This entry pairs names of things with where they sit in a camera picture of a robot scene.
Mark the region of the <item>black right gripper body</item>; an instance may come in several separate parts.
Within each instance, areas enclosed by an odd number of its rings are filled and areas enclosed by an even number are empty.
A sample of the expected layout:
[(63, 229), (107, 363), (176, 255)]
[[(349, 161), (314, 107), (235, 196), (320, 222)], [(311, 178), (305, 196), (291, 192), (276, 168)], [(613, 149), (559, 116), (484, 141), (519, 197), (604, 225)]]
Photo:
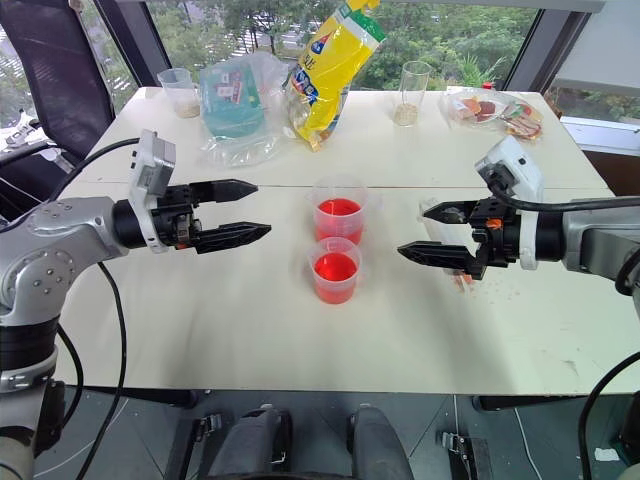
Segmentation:
[(507, 268), (519, 259), (520, 216), (494, 197), (478, 200), (470, 210), (468, 224), (478, 244), (469, 275), (481, 280), (488, 267)]

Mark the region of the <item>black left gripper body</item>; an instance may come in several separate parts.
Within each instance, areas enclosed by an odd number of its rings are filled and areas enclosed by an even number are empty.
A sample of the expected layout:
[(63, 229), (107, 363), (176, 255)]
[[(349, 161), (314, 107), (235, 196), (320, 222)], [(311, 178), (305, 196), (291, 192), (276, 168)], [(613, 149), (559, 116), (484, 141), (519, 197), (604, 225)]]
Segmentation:
[(157, 238), (164, 246), (175, 249), (199, 249), (201, 222), (194, 217), (200, 204), (197, 183), (169, 186), (156, 201), (151, 218)]

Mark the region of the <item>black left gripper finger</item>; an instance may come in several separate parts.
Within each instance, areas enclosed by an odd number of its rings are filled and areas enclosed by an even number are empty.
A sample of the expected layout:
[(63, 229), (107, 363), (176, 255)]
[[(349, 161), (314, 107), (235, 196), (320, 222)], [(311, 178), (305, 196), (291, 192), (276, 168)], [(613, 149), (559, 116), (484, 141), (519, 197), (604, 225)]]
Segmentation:
[(225, 203), (258, 191), (254, 184), (237, 179), (209, 180), (189, 184), (193, 203)]
[(198, 254), (238, 248), (253, 243), (271, 231), (268, 224), (235, 222), (220, 225), (211, 230), (200, 231), (194, 239)]

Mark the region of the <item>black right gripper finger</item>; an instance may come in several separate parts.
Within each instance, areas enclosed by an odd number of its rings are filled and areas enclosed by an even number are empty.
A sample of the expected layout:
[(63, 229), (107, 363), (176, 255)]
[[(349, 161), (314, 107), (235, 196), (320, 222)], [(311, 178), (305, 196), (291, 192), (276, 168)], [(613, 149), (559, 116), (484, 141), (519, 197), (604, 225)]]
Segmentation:
[(443, 224), (467, 224), (476, 206), (475, 201), (447, 201), (428, 207), (422, 217)]
[(464, 246), (445, 245), (441, 242), (414, 241), (397, 248), (406, 259), (425, 266), (479, 273), (480, 262)]

